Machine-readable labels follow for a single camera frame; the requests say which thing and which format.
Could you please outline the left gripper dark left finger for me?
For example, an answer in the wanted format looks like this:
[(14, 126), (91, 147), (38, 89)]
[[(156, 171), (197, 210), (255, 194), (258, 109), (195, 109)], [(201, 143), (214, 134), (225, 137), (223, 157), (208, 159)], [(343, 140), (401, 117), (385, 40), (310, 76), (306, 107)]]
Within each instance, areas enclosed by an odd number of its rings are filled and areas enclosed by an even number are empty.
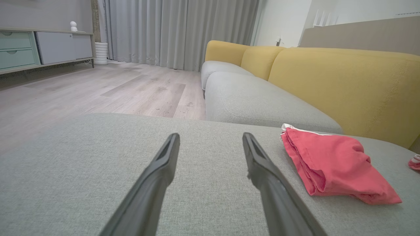
[(101, 236), (156, 234), (165, 192), (175, 176), (179, 147), (179, 134), (170, 134), (100, 232)]

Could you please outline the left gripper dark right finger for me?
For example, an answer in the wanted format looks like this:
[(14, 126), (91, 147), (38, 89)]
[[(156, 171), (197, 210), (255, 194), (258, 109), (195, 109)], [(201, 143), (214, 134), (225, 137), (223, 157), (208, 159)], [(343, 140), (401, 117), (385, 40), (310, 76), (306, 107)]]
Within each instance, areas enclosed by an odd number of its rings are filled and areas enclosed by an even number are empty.
[(242, 140), (248, 178), (261, 194), (269, 234), (325, 236), (324, 229), (254, 135), (245, 132)]

